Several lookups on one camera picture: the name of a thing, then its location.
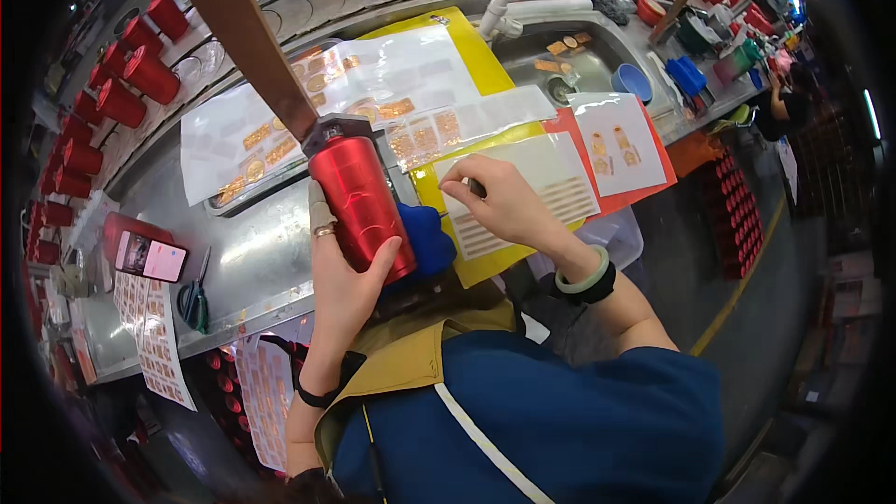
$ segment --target ceiling light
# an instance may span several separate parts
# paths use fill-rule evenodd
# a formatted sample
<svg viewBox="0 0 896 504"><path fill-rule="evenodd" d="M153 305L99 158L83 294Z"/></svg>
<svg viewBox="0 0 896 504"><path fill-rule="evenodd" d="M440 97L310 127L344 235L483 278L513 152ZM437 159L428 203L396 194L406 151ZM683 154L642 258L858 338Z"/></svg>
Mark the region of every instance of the ceiling light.
<svg viewBox="0 0 896 504"><path fill-rule="evenodd" d="M863 92L865 95L865 104L868 106L868 114L871 115L871 124L875 126L875 136L881 139L881 128L877 126L877 114L875 113L875 104L871 101L871 94L867 90Z"/></svg>

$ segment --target blue bowl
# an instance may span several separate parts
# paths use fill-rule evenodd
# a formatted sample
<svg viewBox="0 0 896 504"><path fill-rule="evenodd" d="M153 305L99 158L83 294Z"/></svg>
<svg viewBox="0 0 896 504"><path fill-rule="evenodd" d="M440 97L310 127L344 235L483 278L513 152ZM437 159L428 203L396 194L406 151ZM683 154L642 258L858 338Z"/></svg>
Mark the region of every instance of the blue bowl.
<svg viewBox="0 0 896 504"><path fill-rule="evenodd" d="M638 67L628 63L622 63L613 77L610 79L613 89L620 94L634 94L641 99L644 104L653 98L651 91L651 82L647 80L644 73Z"/></svg>

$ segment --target yellow floor line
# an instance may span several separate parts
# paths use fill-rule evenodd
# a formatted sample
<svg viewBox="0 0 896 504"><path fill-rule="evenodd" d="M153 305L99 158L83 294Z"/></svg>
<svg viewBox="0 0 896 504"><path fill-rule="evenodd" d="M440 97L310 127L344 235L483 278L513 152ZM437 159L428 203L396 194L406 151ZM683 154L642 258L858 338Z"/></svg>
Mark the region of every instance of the yellow floor line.
<svg viewBox="0 0 896 504"><path fill-rule="evenodd" d="M753 262L753 266L750 267L750 270L746 272L746 276L740 279L740 283L737 284L737 288L735 288L731 298L728 300L718 315L716 315L716 319L712 320L710 327L706 328L703 331L703 334L700 335L700 338L697 339L697 342L693 344L689 353L691 356L700 356L700 353L706 348L706 345L710 343L712 337L719 332L722 325L724 325L725 320L728 319L728 316L731 314L731 311L734 309L737 304L737 300L740 299L740 296L744 293L744 289L746 288L746 284L750 282L750 278L753 277L753 272L756 270L756 267L759 266L759 261L763 258L763 253L765 253L765 248L768 247L771 242L771 236L775 233L775 228L778 226L778 220L781 218L781 213L784 212L784 201L786 195L781 195L780 200L778 201L778 207L775 208L775 214L771 217L771 222L769 222L769 227L765 231L765 241L763 242L763 246L759 248L759 254L756 256L756 261Z"/></svg>

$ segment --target blue shirt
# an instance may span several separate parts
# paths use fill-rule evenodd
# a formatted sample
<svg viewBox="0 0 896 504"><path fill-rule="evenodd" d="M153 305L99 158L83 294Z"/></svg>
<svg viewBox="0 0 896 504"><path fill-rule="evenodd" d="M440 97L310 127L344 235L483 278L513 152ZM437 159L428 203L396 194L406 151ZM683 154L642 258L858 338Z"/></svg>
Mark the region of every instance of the blue shirt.
<svg viewBox="0 0 896 504"><path fill-rule="evenodd" d="M571 368L525 337L475 331L442 343L444 383L491 442L555 502L702 502L723 452L719 375L635 348ZM529 502L467 436L433 387L364 399L390 504ZM333 474L375 496L364 417Z"/></svg>

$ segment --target reflective stripe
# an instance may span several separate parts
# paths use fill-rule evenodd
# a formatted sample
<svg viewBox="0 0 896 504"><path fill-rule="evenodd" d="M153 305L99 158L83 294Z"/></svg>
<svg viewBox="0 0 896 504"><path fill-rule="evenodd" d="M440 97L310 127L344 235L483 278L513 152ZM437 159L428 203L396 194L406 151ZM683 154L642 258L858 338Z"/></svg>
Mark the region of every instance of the reflective stripe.
<svg viewBox="0 0 896 504"><path fill-rule="evenodd" d="M513 465L509 459L504 457L504 454L496 448L495 444L488 440L488 437L476 427L473 419L469 418L469 415L463 407L454 400L454 397L452 397L452 394L448 391L448 387L443 383L437 383L434 387L435 393L439 394L439 397L442 398L442 402L445 403L448 412L451 413L458 424L461 425L461 428L467 432L467 436L469 436L474 444L479 446L479 449L482 450L482 453L486 454L488 460L495 464L495 467L497 467L498 470L516 486L516 488L520 489L520 491L533 502L537 502L538 504L554 504L554 500L548 498L539 487L536 487L532 481L527 479L526 476L516 468L516 465Z"/></svg>

